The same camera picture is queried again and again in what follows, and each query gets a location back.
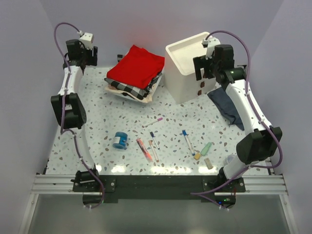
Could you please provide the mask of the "white drawer cabinet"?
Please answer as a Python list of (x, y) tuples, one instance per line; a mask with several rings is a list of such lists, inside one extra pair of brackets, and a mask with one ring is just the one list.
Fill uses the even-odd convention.
[(204, 95), (216, 86), (216, 80), (195, 76), (193, 58), (206, 55), (202, 41), (209, 35), (202, 32), (165, 47), (164, 84), (177, 104), (183, 104)]

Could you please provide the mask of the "yellow eraser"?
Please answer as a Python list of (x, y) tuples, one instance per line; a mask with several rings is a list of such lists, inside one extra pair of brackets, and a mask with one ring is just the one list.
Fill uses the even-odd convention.
[(194, 155), (194, 159), (195, 160), (199, 160), (201, 158), (201, 154), (200, 153), (197, 153)]

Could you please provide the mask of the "small clear plastic cup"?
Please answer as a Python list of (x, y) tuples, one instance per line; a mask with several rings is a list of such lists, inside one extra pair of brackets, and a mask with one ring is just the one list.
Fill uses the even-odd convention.
[(228, 155), (228, 156), (223, 160), (224, 166), (228, 165), (235, 157), (236, 157), (236, 155)]

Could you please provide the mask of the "beige cork eraser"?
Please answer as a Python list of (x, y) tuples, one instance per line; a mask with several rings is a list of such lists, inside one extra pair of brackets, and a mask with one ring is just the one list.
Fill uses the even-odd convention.
[(205, 163), (206, 163), (206, 166), (209, 170), (211, 170), (213, 168), (213, 165), (212, 163), (210, 162), (209, 158), (206, 158), (205, 159)]

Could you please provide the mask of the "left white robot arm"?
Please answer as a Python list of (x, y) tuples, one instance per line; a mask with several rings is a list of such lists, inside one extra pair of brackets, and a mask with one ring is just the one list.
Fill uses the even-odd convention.
[(78, 96), (80, 81), (86, 66), (97, 66), (98, 48), (92, 39), (71, 39), (66, 41), (64, 55), (64, 79), (57, 95), (51, 96), (51, 104), (61, 132), (70, 132), (74, 138), (74, 150), (78, 155), (78, 171), (73, 182), (74, 192), (100, 190), (99, 178), (94, 160), (86, 139), (85, 124), (87, 114)]

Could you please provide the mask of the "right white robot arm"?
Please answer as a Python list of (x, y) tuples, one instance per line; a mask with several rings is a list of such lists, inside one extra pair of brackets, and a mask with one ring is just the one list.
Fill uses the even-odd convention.
[(234, 186), (235, 179), (281, 150), (282, 130), (272, 126), (256, 103), (247, 81), (248, 73), (234, 66), (233, 47), (211, 39), (203, 41), (202, 45), (207, 50), (206, 55), (193, 59), (196, 79), (201, 80), (201, 72), (204, 78), (215, 78), (233, 102), (246, 134), (236, 145), (236, 156), (219, 170), (211, 190), (227, 192)]

